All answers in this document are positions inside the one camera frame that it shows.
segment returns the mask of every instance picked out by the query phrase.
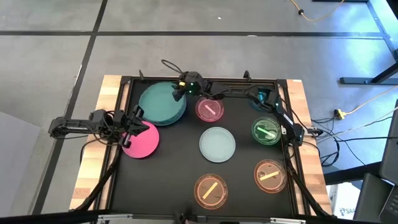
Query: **pink petri dish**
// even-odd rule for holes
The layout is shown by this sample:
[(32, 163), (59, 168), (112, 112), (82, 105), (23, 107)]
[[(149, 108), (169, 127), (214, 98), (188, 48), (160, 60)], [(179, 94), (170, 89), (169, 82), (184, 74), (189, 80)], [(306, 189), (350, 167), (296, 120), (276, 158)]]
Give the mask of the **pink petri dish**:
[(220, 100), (209, 100), (202, 97), (197, 102), (196, 112), (200, 119), (214, 122), (223, 116), (224, 104)]
[(141, 159), (151, 155), (159, 143), (159, 132), (156, 127), (147, 121), (143, 121), (143, 123), (148, 125), (149, 129), (137, 136), (131, 136), (130, 147), (123, 147), (123, 151), (127, 155), (136, 159)]

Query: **pink plate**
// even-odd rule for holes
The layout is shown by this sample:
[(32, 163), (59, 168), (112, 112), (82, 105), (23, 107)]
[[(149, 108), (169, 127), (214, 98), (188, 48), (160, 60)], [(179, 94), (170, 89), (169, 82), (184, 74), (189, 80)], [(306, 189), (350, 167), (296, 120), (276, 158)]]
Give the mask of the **pink plate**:
[(131, 136), (129, 148), (123, 147), (123, 151), (130, 157), (140, 159), (153, 153), (159, 143), (159, 132), (150, 122), (143, 121), (149, 129), (140, 133), (138, 136)]

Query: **yellow stick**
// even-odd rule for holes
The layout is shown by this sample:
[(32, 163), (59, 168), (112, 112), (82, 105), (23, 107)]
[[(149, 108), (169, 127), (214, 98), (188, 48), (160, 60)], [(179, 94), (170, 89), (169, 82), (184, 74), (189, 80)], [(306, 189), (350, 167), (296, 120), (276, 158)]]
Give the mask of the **yellow stick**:
[(276, 171), (276, 172), (273, 172), (271, 174), (268, 174), (268, 175), (260, 177), (260, 180), (265, 180), (265, 179), (268, 179), (268, 178), (273, 177), (273, 176), (278, 175), (278, 174), (279, 174), (279, 171)]
[(218, 184), (217, 182), (214, 182), (214, 184), (204, 194), (203, 199), (206, 199), (207, 196), (209, 196), (209, 194), (211, 193), (212, 190), (214, 190), (214, 188), (217, 186), (217, 184)]

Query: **gray floor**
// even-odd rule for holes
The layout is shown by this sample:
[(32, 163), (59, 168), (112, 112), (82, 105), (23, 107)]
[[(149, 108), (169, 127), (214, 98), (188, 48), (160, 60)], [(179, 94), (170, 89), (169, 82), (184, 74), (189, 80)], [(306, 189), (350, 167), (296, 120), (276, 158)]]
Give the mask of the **gray floor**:
[[(327, 13), (335, 3), (297, 0), (308, 17)], [(373, 1), (386, 30), (397, 44), (397, 21), (386, 3)], [(100, 0), (3, 0), (0, 30), (92, 30)], [(378, 32), (363, 3), (344, 3), (331, 17), (307, 22), (289, 0), (114, 0), (109, 1), (100, 30), (218, 30), (281, 32)], [(38, 125), (42, 132), (30, 158), (11, 215), (26, 214), (34, 198), (53, 141), (47, 134), (51, 119), (67, 105), (89, 37), (0, 36), (0, 110)], [(83, 85), (73, 112), (87, 118), (93, 111), (103, 75), (175, 75), (160, 59), (206, 77), (241, 77), (303, 80), (313, 119), (331, 116), (341, 108), (350, 111), (368, 98), (388, 89), (341, 86), (339, 77), (372, 77), (394, 63), (381, 39), (298, 37), (97, 37)], [(335, 130), (357, 127), (393, 109), (398, 91), (384, 95), (343, 121)], [(353, 131), (342, 138), (384, 136), (389, 122)], [(45, 202), (44, 212), (68, 210), (78, 172), (84, 139), (64, 144)], [(350, 146), (365, 163), (381, 160), (385, 141), (353, 141)], [(335, 143), (319, 145), (322, 155), (335, 151)], [(345, 145), (335, 167), (359, 166)]]

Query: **green petri dish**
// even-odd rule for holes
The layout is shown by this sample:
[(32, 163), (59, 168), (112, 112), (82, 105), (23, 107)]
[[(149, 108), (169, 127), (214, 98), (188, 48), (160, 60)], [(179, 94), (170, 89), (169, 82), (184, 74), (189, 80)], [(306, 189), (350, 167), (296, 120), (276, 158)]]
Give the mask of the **green petri dish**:
[(277, 143), (281, 136), (279, 123), (269, 117), (261, 117), (253, 122), (252, 135), (259, 143), (270, 146)]
[(144, 110), (143, 118), (156, 126), (176, 122), (187, 107), (187, 99), (183, 96), (179, 101), (175, 101), (173, 91), (171, 82), (156, 83), (146, 89), (138, 103)]

